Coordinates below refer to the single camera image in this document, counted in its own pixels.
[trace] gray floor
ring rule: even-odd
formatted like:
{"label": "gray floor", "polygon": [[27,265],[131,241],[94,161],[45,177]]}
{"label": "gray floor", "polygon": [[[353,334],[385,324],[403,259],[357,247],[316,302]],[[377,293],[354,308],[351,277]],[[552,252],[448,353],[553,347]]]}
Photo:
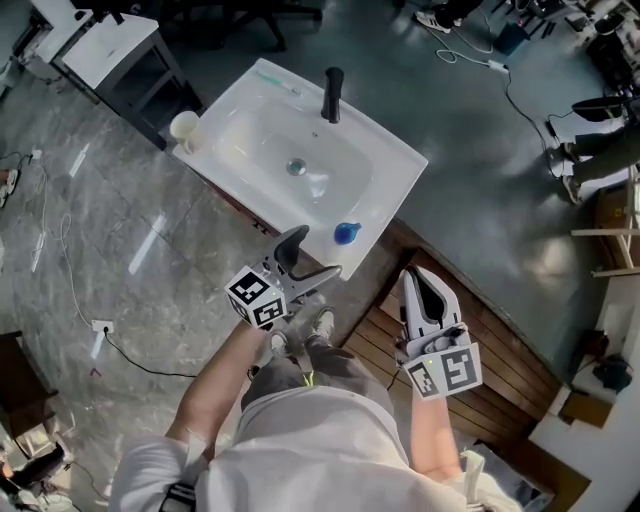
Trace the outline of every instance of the gray floor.
{"label": "gray floor", "polygon": [[[477,285],[564,374],[581,332],[595,324],[606,286],[589,275],[600,264],[595,244],[568,235],[571,228],[590,227],[591,209],[566,200],[538,136],[504,96],[507,77],[463,60],[443,63],[435,56],[440,43],[411,20],[415,6],[407,3],[398,12],[391,4],[327,0],[321,26],[283,20],[286,53],[258,53],[274,43],[261,20],[230,36],[224,51],[208,51],[210,32],[198,30],[207,26],[202,20],[215,17],[211,10],[196,11],[200,25],[195,23],[188,39],[177,23],[165,29],[165,37],[207,101],[258,56],[321,86],[327,67],[343,68],[343,99],[429,159],[399,218]],[[487,0],[483,9],[488,13],[495,4]],[[504,26],[505,11],[491,17],[494,33]],[[459,31],[487,47],[479,11]],[[491,58],[510,67],[513,99],[544,130],[548,114],[565,114],[574,102],[600,96],[603,83],[563,20],[552,37],[540,40],[541,32],[511,57],[494,53]],[[454,34],[444,37],[455,50],[487,58]],[[611,129],[609,123],[575,115],[553,123],[563,140]],[[560,174],[562,164],[554,166]]]}
{"label": "gray floor", "polygon": [[[259,21],[230,37],[223,51],[208,50],[206,37],[176,40],[171,30],[167,40],[206,103],[260,56],[318,84],[325,68],[343,67],[344,99],[430,160],[401,218],[562,366],[574,329],[595,321],[601,300],[602,286],[587,275],[595,265],[592,248],[566,236],[572,225],[588,223],[588,212],[558,195],[541,166],[537,136],[503,97],[504,78],[468,63],[440,62],[433,55],[437,44],[410,21],[410,10],[397,15],[389,4],[331,0],[321,27],[286,20],[281,26],[290,50],[284,54],[260,51],[272,40]],[[467,27],[480,33],[477,13]],[[510,62],[513,94],[538,120],[600,94],[589,62],[567,49],[571,39],[563,28]],[[557,48],[557,41],[565,46]],[[571,118],[557,125],[566,135],[590,129]],[[94,336],[76,313],[54,239],[64,214],[72,219],[65,241],[81,310],[89,320],[115,320],[114,341],[163,370],[195,372],[215,352],[236,321],[222,286],[255,260],[265,239],[184,166],[73,91],[55,94],[24,79],[0,104],[0,126],[3,154],[44,150],[45,225],[54,233],[32,273],[45,198],[42,169],[34,163],[0,212],[0,331],[25,331],[28,350],[60,390],[63,420],[74,418],[70,444],[104,490],[126,440],[162,432],[187,382],[143,374],[108,346],[90,359]],[[69,170],[85,147],[72,178]],[[130,263],[147,237],[151,249],[132,273]],[[348,285],[317,297],[307,316],[322,303],[334,304],[339,334],[346,332],[396,256],[396,247],[376,245]],[[305,319],[293,330],[300,332]],[[100,373],[90,376],[94,367]],[[70,477],[78,505],[96,510],[86,475],[74,468]]]}

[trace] sink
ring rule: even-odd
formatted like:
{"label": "sink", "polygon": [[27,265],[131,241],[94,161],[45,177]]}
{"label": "sink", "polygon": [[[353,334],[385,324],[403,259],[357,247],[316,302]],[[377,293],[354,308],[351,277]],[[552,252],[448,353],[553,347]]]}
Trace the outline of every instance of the sink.
{"label": "sink", "polygon": [[[259,59],[201,116],[205,144],[173,153],[276,230],[308,224],[302,249],[322,265],[342,265],[346,280],[427,160],[344,101],[340,123],[329,124],[323,95]],[[342,222],[362,225],[349,245],[333,239]]]}

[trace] sneaker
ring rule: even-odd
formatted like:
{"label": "sneaker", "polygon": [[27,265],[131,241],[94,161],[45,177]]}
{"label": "sneaker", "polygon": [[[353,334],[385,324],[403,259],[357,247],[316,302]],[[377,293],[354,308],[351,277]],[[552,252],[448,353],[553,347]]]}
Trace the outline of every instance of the sneaker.
{"label": "sneaker", "polygon": [[282,331],[273,331],[269,340],[273,357],[289,357],[292,355],[289,340]]}
{"label": "sneaker", "polygon": [[416,12],[415,14],[416,20],[424,25],[427,28],[438,30],[440,32],[444,32],[448,34],[451,32],[450,28],[444,28],[440,23],[436,21],[436,15],[430,12]]}
{"label": "sneaker", "polygon": [[16,189],[16,183],[18,183],[19,176],[20,173],[17,169],[9,171],[9,178],[7,179],[7,194],[13,194],[13,191]]}
{"label": "sneaker", "polygon": [[569,194],[569,199],[573,204],[580,204],[580,184],[576,181],[573,176],[563,176],[562,184],[564,185],[567,194]]}
{"label": "sneaker", "polygon": [[313,327],[311,327],[311,335],[309,338],[313,336],[320,336],[324,338],[329,343],[331,343],[331,336],[333,336],[334,331],[334,319],[335,314],[332,308],[323,308],[318,316],[313,321]]}
{"label": "sneaker", "polygon": [[576,145],[573,142],[564,142],[560,147],[562,148],[562,152],[567,160],[571,160],[574,164],[580,162],[580,156],[576,153]]}

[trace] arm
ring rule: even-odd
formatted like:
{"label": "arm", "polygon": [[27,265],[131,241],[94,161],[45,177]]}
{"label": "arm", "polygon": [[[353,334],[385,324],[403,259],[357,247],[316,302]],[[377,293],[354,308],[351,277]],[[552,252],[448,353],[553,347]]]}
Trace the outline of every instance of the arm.
{"label": "arm", "polygon": [[436,482],[462,473],[446,399],[436,398],[425,402],[414,391],[411,458],[413,468],[418,473]]}
{"label": "arm", "polygon": [[193,432],[210,447],[215,445],[266,335],[242,321],[235,327],[187,389],[165,437],[188,443],[189,432]]}

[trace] faucet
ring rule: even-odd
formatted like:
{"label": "faucet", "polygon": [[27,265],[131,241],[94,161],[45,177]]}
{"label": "faucet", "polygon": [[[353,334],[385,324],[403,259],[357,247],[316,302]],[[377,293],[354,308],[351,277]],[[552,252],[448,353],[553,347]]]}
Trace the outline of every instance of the faucet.
{"label": "faucet", "polygon": [[344,71],[340,68],[329,68],[324,72],[326,76],[324,86],[324,102],[320,115],[331,124],[340,122],[340,95]]}

